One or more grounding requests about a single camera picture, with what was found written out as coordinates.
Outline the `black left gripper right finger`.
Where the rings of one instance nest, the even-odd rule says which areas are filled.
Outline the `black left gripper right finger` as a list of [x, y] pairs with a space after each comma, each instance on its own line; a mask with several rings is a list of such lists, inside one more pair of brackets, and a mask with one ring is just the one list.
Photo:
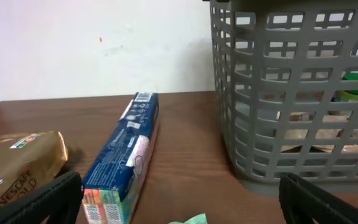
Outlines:
[[280, 178], [279, 202], [289, 224], [358, 224], [358, 208], [293, 173]]

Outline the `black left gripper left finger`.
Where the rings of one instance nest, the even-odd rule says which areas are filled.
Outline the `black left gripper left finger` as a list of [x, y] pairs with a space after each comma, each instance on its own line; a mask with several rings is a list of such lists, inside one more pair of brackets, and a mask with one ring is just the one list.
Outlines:
[[41, 188], [0, 208], [0, 224], [76, 222], [83, 199], [79, 172], [69, 171]]

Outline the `blue rectangular carton box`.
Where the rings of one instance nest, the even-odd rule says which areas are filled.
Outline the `blue rectangular carton box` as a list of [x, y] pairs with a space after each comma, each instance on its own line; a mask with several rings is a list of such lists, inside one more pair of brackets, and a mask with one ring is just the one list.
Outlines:
[[137, 92], [83, 179], [88, 223], [130, 223], [158, 134], [158, 94]]

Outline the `beige Pantree snack bag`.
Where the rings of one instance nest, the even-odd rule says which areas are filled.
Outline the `beige Pantree snack bag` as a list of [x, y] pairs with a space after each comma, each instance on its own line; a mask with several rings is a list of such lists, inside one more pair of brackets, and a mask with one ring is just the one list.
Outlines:
[[[307, 112], [294, 112], [290, 115], [291, 122], [312, 122], [314, 120], [315, 114]], [[323, 124], [336, 124], [336, 123], [347, 123], [352, 118], [351, 111], [332, 111], [328, 115], [324, 115]], [[319, 139], [340, 139], [342, 134], [344, 134], [344, 129], [319, 129], [316, 134], [312, 135], [313, 140]], [[289, 129], [285, 133], [285, 139], [305, 139], [310, 135], [310, 131], [307, 129]], [[351, 130], [350, 138], [358, 139], [358, 128]], [[310, 153], [332, 153], [337, 144], [320, 144], [314, 143], [309, 148]], [[301, 151], [300, 144], [292, 145], [283, 145], [280, 152], [283, 154], [289, 153], [299, 153]], [[342, 154], [354, 154], [358, 153], [358, 143], [357, 144], [348, 144], [346, 143], [341, 148]], [[324, 166], [328, 162], [327, 159], [312, 159], [304, 160], [304, 166]], [[290, 167], [296, 165], [296, 160], [294, 159], [280, 159], [277, 162], [279, 167]]]

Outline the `green lidded jar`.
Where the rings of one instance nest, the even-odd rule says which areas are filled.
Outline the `green lidded jar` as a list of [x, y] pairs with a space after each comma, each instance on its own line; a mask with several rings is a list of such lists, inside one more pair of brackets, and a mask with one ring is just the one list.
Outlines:
[[345, 73], [331, 98], [336, 103], [358, 103], [358, 73]]

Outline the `gold Nescafe coffee bag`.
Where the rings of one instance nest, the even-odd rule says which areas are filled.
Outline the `gold Nescafe coffee bag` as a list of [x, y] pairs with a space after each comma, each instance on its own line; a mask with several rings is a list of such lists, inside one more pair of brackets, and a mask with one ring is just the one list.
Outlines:
[[51, 182], [67, 160], [58, 131], [0, 136], [0, 208]]

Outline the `crumpled teal snack packet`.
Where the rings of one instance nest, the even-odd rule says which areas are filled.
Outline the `crumpled teal snack packet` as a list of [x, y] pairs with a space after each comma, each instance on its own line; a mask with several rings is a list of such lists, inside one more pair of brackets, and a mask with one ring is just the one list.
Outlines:
[[196, 215], [185, 222], [170, 222], [169, 224], [208, 224], [206, 214], [201, 213], [199, 215]]

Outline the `grey plastic lattice basket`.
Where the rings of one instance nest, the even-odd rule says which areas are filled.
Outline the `grey plastic lattice basket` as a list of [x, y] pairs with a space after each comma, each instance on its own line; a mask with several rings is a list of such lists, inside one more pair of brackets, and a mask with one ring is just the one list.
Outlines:
[[[293, 173], [333, 192], [358, 192], [358, 153], [342, 154], [358, 128], [358, 103], [332, 102], [345, 73], [358, 73], [358, 1], [211, 1], [214, 84], [219, 121], [234, 173], [247, 189], [276, 194]], [[351, 111], [347, 123], [323, 124], [332, 111]], [[315, 114], [291, 122], [294, 112]], [[313, 140], [319, 129], [344, 129], [340, 139]], [[307, 129], [305, 139], [285, 139]], [[337, 144], [310, 153], [312, 144]], [[283, 154], [283, 145], [300, 144]], [[280, 159], [295, 166], [279, 167]], [[327, 159], [324, 166], [304, 160]]]

